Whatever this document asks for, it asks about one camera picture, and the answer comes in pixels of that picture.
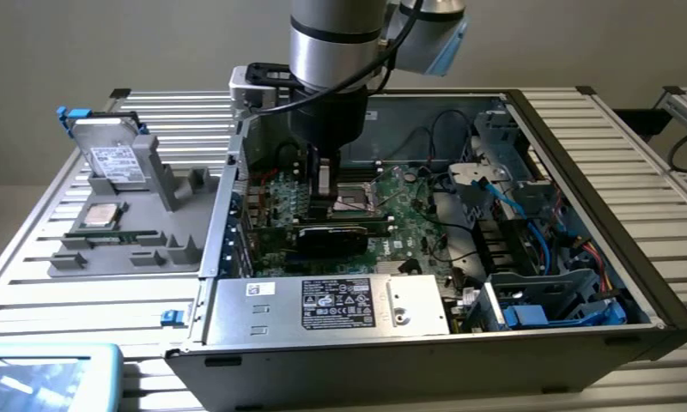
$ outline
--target robotic arm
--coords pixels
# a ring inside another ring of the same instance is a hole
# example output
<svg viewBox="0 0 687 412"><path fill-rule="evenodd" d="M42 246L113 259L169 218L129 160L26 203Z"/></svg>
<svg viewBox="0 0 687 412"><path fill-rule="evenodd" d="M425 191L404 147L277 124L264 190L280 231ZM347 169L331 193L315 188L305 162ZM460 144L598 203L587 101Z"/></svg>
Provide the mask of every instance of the robotic arm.
<svg viewBox="0 0 687 412"><path fill-rule="evenodd" d="M387 0L293 0L290 64L278 70L289 79L246 72L256 86L288 87L289 103L245 104L258 115L289 112L289 130L309 144L315 215L325 214L337 197L339 149L364 127L368 81L383 66L383 85L393 68L444 76L465 24L464 0L401 0L399 6Z"/></svg>

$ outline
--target warning label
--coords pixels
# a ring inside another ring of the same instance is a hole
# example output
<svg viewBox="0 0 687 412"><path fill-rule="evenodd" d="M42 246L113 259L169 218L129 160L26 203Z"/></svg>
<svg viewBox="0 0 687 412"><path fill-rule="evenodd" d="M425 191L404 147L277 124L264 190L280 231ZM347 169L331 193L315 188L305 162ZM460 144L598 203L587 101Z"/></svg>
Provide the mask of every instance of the warning label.
<svg viewBox="0 0 687 412"><path fill-rule="evenodd" d="M97 161L104 177L112 183L144 182L140 164L134 152L128 146L114 148L92 148L93 158Z"/></svg>
<svg viewBox="0 0 687 412"><path fill-rule="evenodd" d="M302 327L307 330L373 328L368 279L302 281Z"/></svg>

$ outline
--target green circuit board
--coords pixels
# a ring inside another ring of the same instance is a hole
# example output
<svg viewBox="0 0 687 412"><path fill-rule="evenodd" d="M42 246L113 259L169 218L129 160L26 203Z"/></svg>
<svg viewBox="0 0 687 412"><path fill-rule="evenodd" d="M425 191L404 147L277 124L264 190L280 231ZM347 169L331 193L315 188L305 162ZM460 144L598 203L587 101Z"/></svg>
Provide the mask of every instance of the green circuit board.
<svg viewBox="0 0 687 412"><path fill-rule="evenodd" d="M417 260L424 274L445 276L449 263L435 260L421 246L421 238L425 238L432 247L443 231L417 214L411 204L424 178L405 183L403 173L407 170L405 166L387 169L371 184L375 212L357 209L337 212L347 217L388 215L393 218L383 223L389 229L389 237L369 238L367 252L345 260L288 261L286 254L294 252L294 218L307 210L307 185L296 182L289 173L281 172L264 186L253 186L248 200L252 210L257 210L252 213L254 277L396 273L396 267L409 258ZM261 201L260 192L266 194ZM419 196L424 199L424 190ZM444 249L435 248L433 253L443 259L448 258Z"/></svg>

